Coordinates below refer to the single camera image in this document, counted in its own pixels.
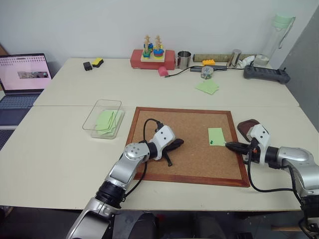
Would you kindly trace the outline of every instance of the clear plastic container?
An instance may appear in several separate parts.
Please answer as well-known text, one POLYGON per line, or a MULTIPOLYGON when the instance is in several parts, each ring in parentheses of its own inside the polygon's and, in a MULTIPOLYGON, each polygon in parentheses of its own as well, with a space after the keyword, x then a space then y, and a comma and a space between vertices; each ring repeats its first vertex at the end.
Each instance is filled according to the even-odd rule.
POLYGON ((288 35, 294 21, 295 17, 278 14, 275 16, 268 41, 263 51, 255 57, 254 66, 265 67, 268 64, 276 49, 282 48, 283 40, 288 35))
POLYGON ((121 106, 121 101, 98 100, 82 128, 92 138, 115 138, 125 113, 121 106))

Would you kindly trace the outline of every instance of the water bottle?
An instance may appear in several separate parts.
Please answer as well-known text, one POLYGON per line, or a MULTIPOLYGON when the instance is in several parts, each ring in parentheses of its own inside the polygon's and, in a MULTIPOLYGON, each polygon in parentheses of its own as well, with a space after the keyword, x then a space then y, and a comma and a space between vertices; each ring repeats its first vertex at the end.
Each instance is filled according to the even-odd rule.
POLYGON ((269 40, 267 41, 264 50, 255 57, 254 66, 265 67, 273 56, 274 52, 277 49, 282 48, 283 40, 286 38, 290 29, 292 28, 295 19, 296 17, 294 16, 288 17, 276 14, 272 22, 269 40))

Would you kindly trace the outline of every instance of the wooden frame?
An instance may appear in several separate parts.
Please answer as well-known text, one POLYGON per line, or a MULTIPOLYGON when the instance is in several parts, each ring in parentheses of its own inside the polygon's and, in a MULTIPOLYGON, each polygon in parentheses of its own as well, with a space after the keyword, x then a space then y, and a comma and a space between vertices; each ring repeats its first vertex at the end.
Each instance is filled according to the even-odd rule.
MULTIPOLYGON (((138 118, 141 111, 156 111, 156 112, 177 112, 177 113, 201 113, 201 114, 224 114, 227 115, 228 124, 230 127, 231 137, 233 141, 238 141, 234 122, 230 111, 211 111, 211 110, 187 110, 187 109, 165 109, 165 108, 147 108, 136 107, 135 114, 132 120, 132 125, 128 135, 126 144, 132 142, 138 118)), ((211 177, 199 177, 199 176, 183 176, 183 175, 161 175, 146 173, 144 179, 151 181, 165 181, 165 182, 182 182, 182 183, 197 183, 197 184, 209 184, 209 185, 223 185, 223 186, 237 186, 237 187, 249 187, 249 180, 246 172, 246 168, 241 155, 236 154, 237 162, 241 179, 227 179, 227 178, 211 178, 211 177)), ((135 179, 139 179, 142 173, 137 172, 135 179)))

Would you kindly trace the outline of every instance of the pink object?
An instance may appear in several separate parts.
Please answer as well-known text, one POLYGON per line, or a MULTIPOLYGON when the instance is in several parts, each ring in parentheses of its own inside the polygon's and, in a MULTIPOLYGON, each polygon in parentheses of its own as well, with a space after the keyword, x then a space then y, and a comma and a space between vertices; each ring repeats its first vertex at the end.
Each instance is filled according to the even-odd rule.
POLYGON ((168 76, 168 72, 165 66, 159 67, 158 71, 159 71, 159 76, 168 76))
POLYGON ((165 51, 164 62, 141 62, 143 50, 135 49, 131 56, 132 68, 157 70, 161 66, 165 66, 167 70, 175 69, 175 52, 172 50, 165 51))

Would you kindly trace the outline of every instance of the white table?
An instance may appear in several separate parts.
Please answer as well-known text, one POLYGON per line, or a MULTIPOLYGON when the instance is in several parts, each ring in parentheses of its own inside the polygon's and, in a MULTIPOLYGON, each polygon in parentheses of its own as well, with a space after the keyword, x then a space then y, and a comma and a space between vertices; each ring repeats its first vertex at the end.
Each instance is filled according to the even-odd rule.
POLYGON ((211 96, 195 89, 202 82, 197 72, 163 78, 156 70, 132 69, 129 59, 104 59, 100 68, 85 71, 86 61, 91 59, 68 59, 34 105, 92 106, 98 99, 120 100, 124 106, 175 108, 299 105, 285 85, 247 80, 242 70, 214 72, 219 91, 211 96))
MULTIPOLYGON (((122 153, 135 107, 124 107, 126 113, 113 140, 93 139, 82 130, 90 109, 36 106, 29 111, 0 151, 0 205, 59 209, 86 205, 122 153)), ((257 119, 271 133, 272 146, 305 148, 319 163, 319 134, 299 107, 193 109, 230 110, 235 125, 257 119)), ((237 135, 244 142, 239 132, 237 135)), ((260 188, 291 187, 288 173, 261 165, 252 165, 252 177, 260 188)), ((154 181, 143 181, 122 206, 136 210, 300 209, 291 192, 262 194, 252 188, 154 181)))

